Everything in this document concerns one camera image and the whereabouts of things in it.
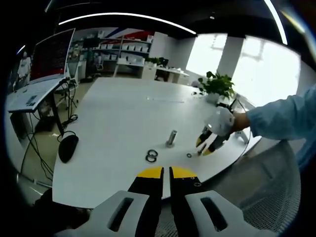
computer monitor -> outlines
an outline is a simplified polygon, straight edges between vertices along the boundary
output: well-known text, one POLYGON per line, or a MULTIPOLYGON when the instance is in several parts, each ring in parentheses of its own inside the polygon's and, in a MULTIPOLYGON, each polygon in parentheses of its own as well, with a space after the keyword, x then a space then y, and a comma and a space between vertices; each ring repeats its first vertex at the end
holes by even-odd
POLYGON ((75 29, 63 31, 37 43, 33 53, 30 83, 57 78, 65 73, 75 29))
POLYGON ((165 59, 165 58, 159 58, 160 60, 160 64, 163 65, 164 67, 167 66, 169 59, 165 59))
POLYGON ((89 38, 83 40, 83 48, 93 48, 99 46, 99 38, 89 38))

metal cylinder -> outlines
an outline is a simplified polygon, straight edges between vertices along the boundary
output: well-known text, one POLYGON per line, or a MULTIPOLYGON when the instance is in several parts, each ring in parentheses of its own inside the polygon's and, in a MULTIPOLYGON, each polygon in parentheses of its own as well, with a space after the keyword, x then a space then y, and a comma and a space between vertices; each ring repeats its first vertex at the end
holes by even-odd
POLYGON ((173 130, 169 136, 169 139, 168 141, 166 141, 166 146, 167 147, 173 147, 174 146, 174 140, 176 138, 176 135, 177 135, 177 131, 176 130, 173 130))

person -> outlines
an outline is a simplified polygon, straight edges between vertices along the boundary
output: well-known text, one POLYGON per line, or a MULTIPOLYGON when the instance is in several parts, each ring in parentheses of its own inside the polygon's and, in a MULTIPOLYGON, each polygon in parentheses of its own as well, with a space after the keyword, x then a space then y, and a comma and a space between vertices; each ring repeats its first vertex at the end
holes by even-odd
POLYGON ((28 57, 26 52, 23 52, 23 57, 20 61, 18 69, 18 77, 16 80, 16 88, 21 88, 26 86, 30 82, 30 72, 31 72, 31 59, 28 57))
POLYGON ((253 136, 276 140, 306 142, 296 154, 301 177, 301 201, 298 213, 283 236, 299 236, 312 230, 308 221, 315 210, 316 172, 316 84, 302 96, 289 96, 286 100, 270 102, 243 114, 234 114, 233 132, 250 127, 253 136))

light blue sleeve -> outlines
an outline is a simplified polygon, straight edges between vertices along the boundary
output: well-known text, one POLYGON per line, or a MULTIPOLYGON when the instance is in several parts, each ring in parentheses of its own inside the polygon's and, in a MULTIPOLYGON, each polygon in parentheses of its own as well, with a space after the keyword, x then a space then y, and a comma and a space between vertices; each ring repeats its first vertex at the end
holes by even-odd
POLYGON ((253 136, 295 140, 308 135, 316 124, 316 84, 304 95, 288 96, 246 113, 253 136))

potted plant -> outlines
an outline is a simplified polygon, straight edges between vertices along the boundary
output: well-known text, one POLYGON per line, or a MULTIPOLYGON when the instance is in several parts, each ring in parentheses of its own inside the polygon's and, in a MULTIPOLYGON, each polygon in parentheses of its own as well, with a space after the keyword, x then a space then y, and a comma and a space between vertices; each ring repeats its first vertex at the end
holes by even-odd
POLYGON ((211 104, 217 104, 220 96, 231 97, 234 94, 232 78, 228 75, 221 76, 219 73, 213 74, 212 72, 206 73, 207 80, 204 83, 203 78, 198 81, 202 87, 199 88, 201 92, 207 93, 206 101, 211 104))
POLYGON ((161 63, 159 58, 146 58, 145 62, 147 62, 150 66, 153 67, 156 67, 161 63))

